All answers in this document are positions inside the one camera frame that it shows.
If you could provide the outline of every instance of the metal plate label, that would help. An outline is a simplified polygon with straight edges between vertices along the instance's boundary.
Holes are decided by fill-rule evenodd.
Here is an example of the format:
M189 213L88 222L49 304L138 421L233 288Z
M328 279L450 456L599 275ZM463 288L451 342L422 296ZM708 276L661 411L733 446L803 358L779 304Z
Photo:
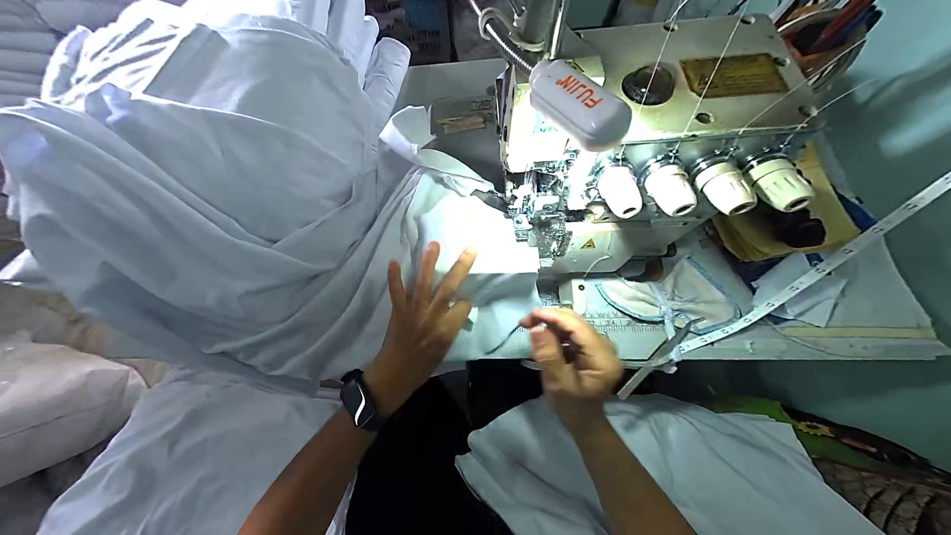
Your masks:
M715 57L681 60L680 67L687 77L687 85L697 96L722 98L789 91L786 80L769 54L725 57L720 67L717 67L718 60Z

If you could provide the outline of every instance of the fabric piece with blue edge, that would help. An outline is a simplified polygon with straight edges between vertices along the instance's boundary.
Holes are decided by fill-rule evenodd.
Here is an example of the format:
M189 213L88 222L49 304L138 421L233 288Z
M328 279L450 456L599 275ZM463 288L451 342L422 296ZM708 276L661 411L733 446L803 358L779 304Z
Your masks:
M742 315L738 299L727 293L700 262L689 256L679 259L657 283L616 278L595 286L611 306L644 322L664 322L662 304L666 301L675 327L683 327L693 319L701 320L694 324L694 334L729 325Z

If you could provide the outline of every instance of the ruler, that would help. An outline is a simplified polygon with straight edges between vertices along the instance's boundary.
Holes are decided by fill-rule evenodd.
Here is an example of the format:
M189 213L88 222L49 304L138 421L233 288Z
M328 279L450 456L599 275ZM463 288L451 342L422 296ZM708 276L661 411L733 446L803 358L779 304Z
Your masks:
M680 351L682 353L686 353L688 351L699 349L700 347L708 346L718 340L723 340L729 335L737 333L763 319L767 314L784 304L786 301L792 299L806 288L815 284L816 281L819 281L825 277L833 269L844 264L849 258L852 258L855 253L868 247L875 240L884 236L893 228L901 224L904 220L918 213L922 210L922 208L930 205L936 199L944 195L949 189L951 189L951 172L948 172L938 180L932 182L928 187L922 189L922 191L909 199L906 203L902 204L900 207L886 215L881 221L873 225L862 234L859 234L857 238L845 244L845 246L839 250L828 255L828 257L826 257L821 264L810 269L805 275L796 279L789 286L779 290L777 293L769 297L769 299L767 299L764 303L758 307L755 307L746 316L743 316L736 322L726 327L719 328L713 332L704 334L703 336L697 336L687 340L678 346ZM659 364L663 365L669 361L670 356L667 355L661 361L659 361ZM639 384L644 379L644 377L647 376L647 373L649 372L638 372L636 375L634 375L634 377L632 377L621 388L621 390L618 391L618 397L621 399L626 399L628 395L630 395L631 392L637 387L637 384Z

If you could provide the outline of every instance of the fabric pile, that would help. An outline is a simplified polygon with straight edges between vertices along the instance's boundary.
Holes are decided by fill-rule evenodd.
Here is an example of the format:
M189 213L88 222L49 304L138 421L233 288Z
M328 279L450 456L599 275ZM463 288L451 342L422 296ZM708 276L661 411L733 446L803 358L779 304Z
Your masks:
M96 30L130 0L0 1L0 107L40 94L56 43L77 26Z
M387 263L408 283L426 226L447 226L423 216L488 185L417 167L428 139L399 125L428 125L425 110L384 128L409 58L376 38L357 1L144 0L75 30L47 98L0 110L8 216L35 261L19 265L125 334L110 357L306 392L363 367L388 322ZM503 219L470 208L448 213ZM487 297L458 347L498 346L537 304L534 274L518 280L502 319L498 293L473 288Z

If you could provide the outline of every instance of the paper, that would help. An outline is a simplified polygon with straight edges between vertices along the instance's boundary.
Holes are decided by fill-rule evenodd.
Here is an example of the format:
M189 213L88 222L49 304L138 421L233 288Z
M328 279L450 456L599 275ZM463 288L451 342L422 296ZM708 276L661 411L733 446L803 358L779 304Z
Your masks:
M756 287L753 305L757 307L765 303L780 290L805 275L810 268L809 261L802 252L790 254L759 280L752 283ZM773 310L772 314L790 320L800 320L816 327L825 327L832 316L836 299L844 287L845 279L830 273Z

